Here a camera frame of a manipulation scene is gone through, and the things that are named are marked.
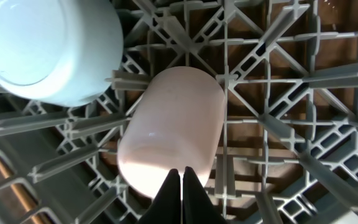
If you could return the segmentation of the wooden chopstick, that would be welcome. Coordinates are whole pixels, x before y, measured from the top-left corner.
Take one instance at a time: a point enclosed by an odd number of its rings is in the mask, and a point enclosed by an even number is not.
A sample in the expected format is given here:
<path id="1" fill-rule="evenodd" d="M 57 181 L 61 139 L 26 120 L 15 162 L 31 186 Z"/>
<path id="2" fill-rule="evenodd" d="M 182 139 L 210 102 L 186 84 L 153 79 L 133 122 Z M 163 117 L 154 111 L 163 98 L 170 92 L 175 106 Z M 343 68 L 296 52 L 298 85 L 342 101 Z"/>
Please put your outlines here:
<path id="1" fill-rule="evenodd" d="M 25 178 L 19 176 L 17 171 L 10 165 L 6 155 L 0 150 L 0 172 L 3 180 L 0 182 L 0 191 L 9 188 L 23 206 L 25 214 L 15 220 L 4 205 L 0 202 L 0 223 L 48 223 L 49 220 L 40 212 L 40 206 L 34 195 L 26 186 Z"/>

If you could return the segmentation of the light blue bowl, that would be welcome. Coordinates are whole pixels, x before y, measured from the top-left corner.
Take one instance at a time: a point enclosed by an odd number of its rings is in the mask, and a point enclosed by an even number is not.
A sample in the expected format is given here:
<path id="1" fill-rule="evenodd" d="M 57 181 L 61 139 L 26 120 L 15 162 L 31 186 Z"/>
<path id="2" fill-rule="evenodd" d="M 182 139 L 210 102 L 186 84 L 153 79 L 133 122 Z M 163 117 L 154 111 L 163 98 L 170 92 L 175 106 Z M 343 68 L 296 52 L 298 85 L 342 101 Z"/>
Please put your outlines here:
<path id="1" fill-rule="evenodd" d="M 0 0 L 0 86 L 13 95 L 88 104 L 109 88 L 123 48 L 108 0 Z"/>

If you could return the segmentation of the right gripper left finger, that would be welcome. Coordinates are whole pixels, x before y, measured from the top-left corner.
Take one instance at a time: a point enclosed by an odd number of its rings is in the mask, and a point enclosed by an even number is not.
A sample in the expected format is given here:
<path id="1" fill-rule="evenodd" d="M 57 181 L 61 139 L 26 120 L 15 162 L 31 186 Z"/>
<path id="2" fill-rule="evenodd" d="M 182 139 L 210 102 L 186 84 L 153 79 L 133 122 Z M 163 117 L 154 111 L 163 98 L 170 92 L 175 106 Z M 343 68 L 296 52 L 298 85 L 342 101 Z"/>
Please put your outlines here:
<path id="1" fill-rule="evenodd" d="M 181 183 L 177 169 L 171 169 L 149 209 L 137 224 L 180 224 Z"/>

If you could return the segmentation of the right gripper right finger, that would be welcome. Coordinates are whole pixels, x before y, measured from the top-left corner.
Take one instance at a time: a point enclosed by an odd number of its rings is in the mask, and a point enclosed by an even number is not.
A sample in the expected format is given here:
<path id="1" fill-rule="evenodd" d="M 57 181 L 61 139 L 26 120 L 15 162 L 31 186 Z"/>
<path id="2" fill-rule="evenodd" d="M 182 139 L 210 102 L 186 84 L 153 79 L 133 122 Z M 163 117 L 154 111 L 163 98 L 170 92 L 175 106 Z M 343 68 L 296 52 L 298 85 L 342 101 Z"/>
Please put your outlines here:
<path id="1" fill-rule="evenodd" d="M 186 224 L 226 224 L 214 208 L 195 171 L 186 166 L 183 175 L 183 211 Z"/>

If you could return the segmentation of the pink cup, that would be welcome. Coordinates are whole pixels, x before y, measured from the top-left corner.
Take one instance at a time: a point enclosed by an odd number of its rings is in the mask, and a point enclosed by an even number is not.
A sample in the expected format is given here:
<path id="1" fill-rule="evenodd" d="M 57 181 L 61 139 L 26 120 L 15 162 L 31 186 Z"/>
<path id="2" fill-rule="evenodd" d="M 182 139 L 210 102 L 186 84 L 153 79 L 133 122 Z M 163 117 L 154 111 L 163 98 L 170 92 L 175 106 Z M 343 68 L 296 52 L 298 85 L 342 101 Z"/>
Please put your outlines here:
<path id="1" fill-rule="evenodd" d="M 168 172 L 191 167 L 206 185 L 226 109 L 223 89 L 208 73 L 173 67 L 156 75 L 144 92 L 118 145 L 123 179 L 155 198 Z"/>

